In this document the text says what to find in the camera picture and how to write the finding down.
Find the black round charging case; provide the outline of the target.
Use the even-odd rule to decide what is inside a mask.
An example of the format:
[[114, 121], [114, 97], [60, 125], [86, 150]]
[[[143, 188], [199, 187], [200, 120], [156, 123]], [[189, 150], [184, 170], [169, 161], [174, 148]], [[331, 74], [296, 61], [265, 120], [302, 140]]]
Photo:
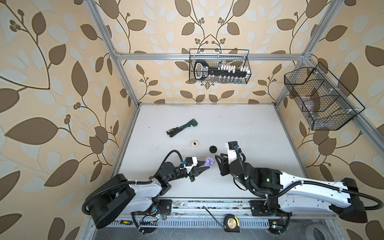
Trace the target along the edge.
[[215, 154], [216, 152], [217, 152], [217, 147], [216, 146], [210, 146], [210, 148], [209, 148], [209, 151], [210, 151], [210, 153], [212, 153], [212, 154]]

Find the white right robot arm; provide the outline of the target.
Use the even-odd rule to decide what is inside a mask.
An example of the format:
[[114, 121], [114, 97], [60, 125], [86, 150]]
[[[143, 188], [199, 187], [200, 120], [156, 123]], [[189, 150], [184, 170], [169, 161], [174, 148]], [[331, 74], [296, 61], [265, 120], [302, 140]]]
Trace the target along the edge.
[[297, 177], [286, 172], [256, 168], [245, 160], [236, 141], [225, 144], [227, 152], [215, 156], [222, 176], [231, 175], [243, 191], [257, 197], [261, 214], [279, 216], [292, 212], [326, 212], [352, 223], [367, 223], [368, 211], [380, 210], [384, 203], [359, 192], [356, 181], [324, 182]]

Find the cream earbud charging case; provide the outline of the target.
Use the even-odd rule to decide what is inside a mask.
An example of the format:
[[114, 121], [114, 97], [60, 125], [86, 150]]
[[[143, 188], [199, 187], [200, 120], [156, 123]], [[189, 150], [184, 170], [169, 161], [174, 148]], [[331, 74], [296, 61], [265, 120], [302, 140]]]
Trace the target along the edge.
[[199, 146], [199, 144], [200, 143], [199, 143], [198, 140], [193, 140], [193, 141], [190, 142], [190, 145], [191, 145], [192, 148], [195, 148], [195, 147]]

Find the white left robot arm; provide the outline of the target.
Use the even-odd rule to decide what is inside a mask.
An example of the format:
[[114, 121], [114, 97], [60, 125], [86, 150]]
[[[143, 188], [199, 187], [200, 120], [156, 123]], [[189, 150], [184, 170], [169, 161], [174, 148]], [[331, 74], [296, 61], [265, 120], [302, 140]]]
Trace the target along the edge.
[[189, 179], [194, 182], [202, 172], [213, 166], [208, 158], [183, 159], [177, 150], [170, 151], [160, 167], [147, 180], [128, 180], [117, 174], [92, 192], [82, 205], [82, 212], [91, 216], [97, 229], [111, 224], [119, 215], [135, 214], [157, 220], [171, 213], [171, 200], [160, 200], [171, 189], [171, 181]]

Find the purple earbud charging case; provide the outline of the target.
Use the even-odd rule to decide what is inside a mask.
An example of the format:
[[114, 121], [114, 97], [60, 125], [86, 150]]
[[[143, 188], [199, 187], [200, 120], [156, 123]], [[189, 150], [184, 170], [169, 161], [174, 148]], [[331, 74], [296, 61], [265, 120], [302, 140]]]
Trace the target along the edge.
[[205, 167], [211, 167], [213, 165], [214, 165], [214, 159], [213, 158], [206, 158], [204, 166]]

